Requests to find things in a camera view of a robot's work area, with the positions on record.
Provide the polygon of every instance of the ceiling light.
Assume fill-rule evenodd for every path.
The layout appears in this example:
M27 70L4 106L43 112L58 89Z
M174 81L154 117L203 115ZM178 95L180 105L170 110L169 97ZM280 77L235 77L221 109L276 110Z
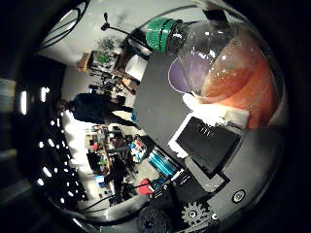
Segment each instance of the ceiling light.
M72 219L74 220L74 222L76 222L77 225L79 225L81 228L83 228L82 225L75 218L72 218Z
M45 183L43 182L43 180L42 179L39 179L38 181L37 181L37 183L40 185L40 186L43 186Z
M44 168L43 168L43 171L44 171L44 173L45 173L48 177L51 177L51 176L52 176L52 174L51 174L51 172L48 170L48 168L44 167Z
M73 21L72 23L67 26L66 30L70 30L74 25L76 24L76 21Z
M49 141L50 146L54 147L54 142L52 141L52 139L48 139L48 141Z
M27 92L24 90L20 96L20 111L22 114L27 114Z
M45 87L41 87L41 101L46 102L47 100L47 90Z
M66 13L66 15L63 16L63 17L60 19L60 21L63 21L66 17L69 16L70 13L72 13L72 10L70 10L68 13Z

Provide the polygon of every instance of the blue object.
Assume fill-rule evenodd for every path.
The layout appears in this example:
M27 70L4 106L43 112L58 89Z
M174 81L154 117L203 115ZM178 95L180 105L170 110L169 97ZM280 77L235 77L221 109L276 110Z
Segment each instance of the blue object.
M158 169L165 177L174 176L176 169L165 159L158 151L153 150L150 153L149 161Z

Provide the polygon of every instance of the gray desk surface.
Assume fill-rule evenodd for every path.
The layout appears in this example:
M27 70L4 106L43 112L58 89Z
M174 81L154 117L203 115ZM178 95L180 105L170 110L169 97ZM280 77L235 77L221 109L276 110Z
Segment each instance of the gray desk surface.
M168 154L184 165L168 147L190 110L183 94L175 91L167 80L168 69L175 57L153 52L137 91L134 108L137 124Z

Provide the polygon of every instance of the person in blue shirt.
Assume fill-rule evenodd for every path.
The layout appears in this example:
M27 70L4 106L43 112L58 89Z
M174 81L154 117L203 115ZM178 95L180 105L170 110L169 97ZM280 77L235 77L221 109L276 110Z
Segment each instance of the person in blue shirt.
M113 111L132 113L132 108L121 105L103 94L80 93L72 101L60 100L58 109L62 112L69 110L74 118L80 121L96 124L118 123L139 128L134 122L113 114Z

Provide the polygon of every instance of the black gear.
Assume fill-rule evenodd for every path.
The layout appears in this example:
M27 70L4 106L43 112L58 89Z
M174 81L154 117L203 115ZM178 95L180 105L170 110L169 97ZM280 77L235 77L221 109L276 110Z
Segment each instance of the black gear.
M137 226L142 233L169 233L172 223L168 215L152 207L146 207L139 213Z
M182 211L182 219L188 225L196 225L209 217L211 217L211 212L206 210L201 203L188 203Z

